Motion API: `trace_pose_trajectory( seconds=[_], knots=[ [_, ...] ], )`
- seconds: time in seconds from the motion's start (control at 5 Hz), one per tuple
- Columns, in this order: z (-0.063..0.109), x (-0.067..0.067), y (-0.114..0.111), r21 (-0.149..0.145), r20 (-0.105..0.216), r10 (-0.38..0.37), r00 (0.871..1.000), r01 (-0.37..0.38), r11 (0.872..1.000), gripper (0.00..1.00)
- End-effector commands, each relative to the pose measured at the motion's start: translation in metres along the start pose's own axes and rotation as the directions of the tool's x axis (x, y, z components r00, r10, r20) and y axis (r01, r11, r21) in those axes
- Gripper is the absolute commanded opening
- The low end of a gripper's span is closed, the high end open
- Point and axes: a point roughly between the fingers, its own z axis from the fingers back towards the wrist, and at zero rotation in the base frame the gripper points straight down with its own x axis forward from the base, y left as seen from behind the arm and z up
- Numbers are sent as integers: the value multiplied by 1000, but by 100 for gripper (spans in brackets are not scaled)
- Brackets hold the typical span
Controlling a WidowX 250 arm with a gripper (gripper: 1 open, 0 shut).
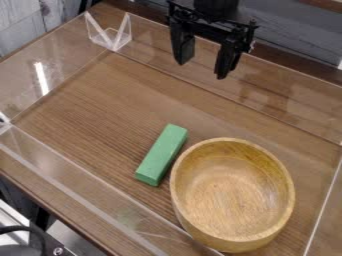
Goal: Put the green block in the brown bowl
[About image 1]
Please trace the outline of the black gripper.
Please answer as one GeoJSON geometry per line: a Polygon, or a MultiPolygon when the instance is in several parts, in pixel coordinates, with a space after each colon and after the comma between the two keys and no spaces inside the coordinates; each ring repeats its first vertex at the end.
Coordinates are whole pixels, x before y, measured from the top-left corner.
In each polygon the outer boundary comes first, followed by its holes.
{"type": "Polygon", "coordinates": [[[235,69],[243,46],[251,44],[257,21],[239,17],[239,0],[167,0],[175,61],[185,65],[195,55],[195,37],[221,44],[214,73],[222,80],[235,69]]]}

